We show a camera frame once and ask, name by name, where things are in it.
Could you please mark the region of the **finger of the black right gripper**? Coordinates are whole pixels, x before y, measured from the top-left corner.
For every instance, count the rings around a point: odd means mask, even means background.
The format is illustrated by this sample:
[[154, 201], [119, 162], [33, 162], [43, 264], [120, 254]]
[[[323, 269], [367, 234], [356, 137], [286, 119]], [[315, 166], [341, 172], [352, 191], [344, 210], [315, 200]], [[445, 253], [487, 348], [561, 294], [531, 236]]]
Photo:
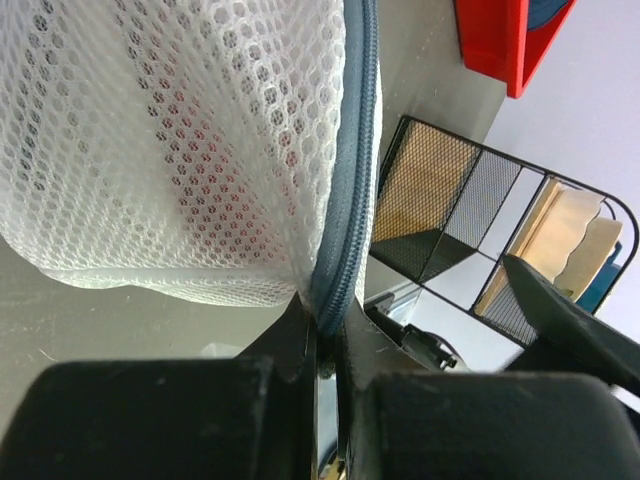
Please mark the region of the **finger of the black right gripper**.
[[520, 257], [502, 260], [508, 283], [527, 323], [540, 337], [626, 390], [639, 388], [639, 344], [563, 295]]

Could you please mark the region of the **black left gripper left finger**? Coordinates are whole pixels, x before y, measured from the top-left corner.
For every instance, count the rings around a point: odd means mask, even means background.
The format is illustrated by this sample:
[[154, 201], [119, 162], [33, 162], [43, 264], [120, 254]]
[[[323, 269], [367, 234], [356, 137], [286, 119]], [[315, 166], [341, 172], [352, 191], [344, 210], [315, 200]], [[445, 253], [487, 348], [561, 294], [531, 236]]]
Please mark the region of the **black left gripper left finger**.
[[12, 420], [16, 479], [313, 479], [316, 325], [299, 299], [231, 359], [53, 365]]

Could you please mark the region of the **white mesh laundry bag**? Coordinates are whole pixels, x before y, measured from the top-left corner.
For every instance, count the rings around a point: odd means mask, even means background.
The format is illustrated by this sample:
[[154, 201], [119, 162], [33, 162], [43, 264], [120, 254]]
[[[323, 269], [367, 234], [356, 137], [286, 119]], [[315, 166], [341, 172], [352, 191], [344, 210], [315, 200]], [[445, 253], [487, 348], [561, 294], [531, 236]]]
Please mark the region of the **white mesh laundry bag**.
[[5, 1], [1, 234], [46, 276], [222, 306], [364, 287], [373, 1]]

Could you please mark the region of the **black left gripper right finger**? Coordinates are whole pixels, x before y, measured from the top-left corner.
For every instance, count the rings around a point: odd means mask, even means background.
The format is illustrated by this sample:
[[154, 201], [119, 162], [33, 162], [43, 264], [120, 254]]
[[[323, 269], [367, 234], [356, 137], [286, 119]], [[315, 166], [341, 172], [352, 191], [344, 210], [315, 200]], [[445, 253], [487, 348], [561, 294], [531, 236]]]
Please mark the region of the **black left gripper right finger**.
[[600, 380], [426, 369], [353, 303], [337, 338], [351, 479], [635, 479], [639, 439]]

